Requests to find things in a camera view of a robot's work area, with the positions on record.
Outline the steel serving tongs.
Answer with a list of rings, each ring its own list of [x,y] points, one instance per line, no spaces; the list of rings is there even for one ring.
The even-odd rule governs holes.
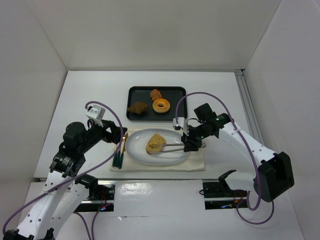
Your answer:
[[[180,147],[175,149],[165,149],[165,147]],[[183,143],[173,143],[173,144],[151,144],[149,146],[149,150],[147,150],[148,154],[162,154],[162,153],[173,153],[173,152],[185,152],[185,146]]]

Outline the sliced seeded bread loaf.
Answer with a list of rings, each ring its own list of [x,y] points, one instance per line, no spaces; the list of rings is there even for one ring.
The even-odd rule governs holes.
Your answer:
[[[161,152],[163,147],[160,145],[166,144],[166,140],[159,134],[154,134],[148,141],[145,150],[151,155],[152,153]]]

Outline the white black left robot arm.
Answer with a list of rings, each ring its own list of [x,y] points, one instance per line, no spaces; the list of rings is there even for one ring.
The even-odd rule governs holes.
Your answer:
[[[57,154],[41,194],[30,201],[31,210],[16,229],[4,228],[5,240],[53,240],[80,203],[98,190],[97,178],[79,170],[85,153],[98,142],[119,144],[127,128],[113,121],[101,120],[86,129],[81,122],[70,123],[63,135]]]

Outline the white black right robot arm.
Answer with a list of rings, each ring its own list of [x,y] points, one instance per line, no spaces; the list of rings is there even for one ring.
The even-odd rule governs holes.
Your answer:
[[[214,136],[229,144],[254,167],[254,173],[232,169],[222,174],[218,181],[224,191],[254,191],[261,200],[270,203],[294,186],[292,163],[288,154],[265,147],[243,131],[228,114],[217,115],[208,103],[199,106],[194,112],[198,126],[189,125],[183,117],[173,120],[173,127],[183,130],[181,141],[184,152],[198,151],[205,138]]]

